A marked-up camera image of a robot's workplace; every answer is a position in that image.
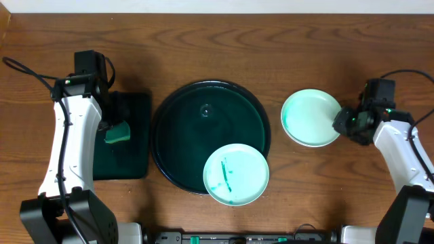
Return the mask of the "green plate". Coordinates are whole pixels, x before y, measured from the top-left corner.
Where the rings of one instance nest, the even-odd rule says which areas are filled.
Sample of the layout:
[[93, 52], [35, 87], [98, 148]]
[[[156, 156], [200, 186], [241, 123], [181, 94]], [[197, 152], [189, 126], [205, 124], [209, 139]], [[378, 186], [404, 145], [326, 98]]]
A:
[[283, 103], [280, 115], [282, 128], [319, 127], [334, 130], [332, 124], [340, 110], [341, 105], [328, 93], [318, 89], [303, 89], [293, 93]]
[[214, 151], [203, 168], [203, 183], [217, 202], [247, 205], [259, 198], [269, 183], [269, 165], [261, 152], [246, 144], [228, 144]]

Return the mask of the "green sponge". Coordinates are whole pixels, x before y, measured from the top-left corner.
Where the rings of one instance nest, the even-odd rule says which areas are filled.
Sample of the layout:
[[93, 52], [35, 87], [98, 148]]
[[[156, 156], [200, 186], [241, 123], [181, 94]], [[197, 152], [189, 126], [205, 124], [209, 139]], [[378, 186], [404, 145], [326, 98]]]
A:
[[107, 144], [128, 141], [130, 139], [130, 134], [130, 126], [126, 121], [122, 121], [120, 124], [115, 125], [106, 131], [104, 141]]

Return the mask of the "white plate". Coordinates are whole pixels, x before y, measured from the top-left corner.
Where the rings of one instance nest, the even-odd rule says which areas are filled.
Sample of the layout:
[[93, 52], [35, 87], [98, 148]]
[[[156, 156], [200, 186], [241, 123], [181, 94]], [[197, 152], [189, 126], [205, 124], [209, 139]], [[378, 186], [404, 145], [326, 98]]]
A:
[[284, 126], [283, 129], [296, 143], [313, 148], [329, 145], [339, 137], [333, 129], [289, 126]]

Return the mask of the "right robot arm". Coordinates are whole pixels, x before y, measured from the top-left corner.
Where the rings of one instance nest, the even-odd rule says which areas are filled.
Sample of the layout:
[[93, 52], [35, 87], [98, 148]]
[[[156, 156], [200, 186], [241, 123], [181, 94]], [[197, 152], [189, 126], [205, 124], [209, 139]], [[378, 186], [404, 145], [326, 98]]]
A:
[[345, 226], [341, 243], [432, 243], [433, 231], [424, 225], [426, 218], [433, 217], [433, 164], [411, 114], [368, 102], [356, 110], [341, 108], [333, 128], [360, 145], [373, 144], [397, 191], [378, 226]]

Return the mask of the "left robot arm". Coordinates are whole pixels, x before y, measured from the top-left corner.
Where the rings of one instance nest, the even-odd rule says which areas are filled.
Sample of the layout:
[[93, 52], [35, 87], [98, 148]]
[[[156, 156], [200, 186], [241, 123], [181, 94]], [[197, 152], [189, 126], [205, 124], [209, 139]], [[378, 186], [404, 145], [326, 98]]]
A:
[[107, 97], [97, 75], [58, 79], [52, 88], [56, 116], [47, 173], [20, 219], [35, 243], [118, 243], [114, 213], [94, 192], [96, 132]]

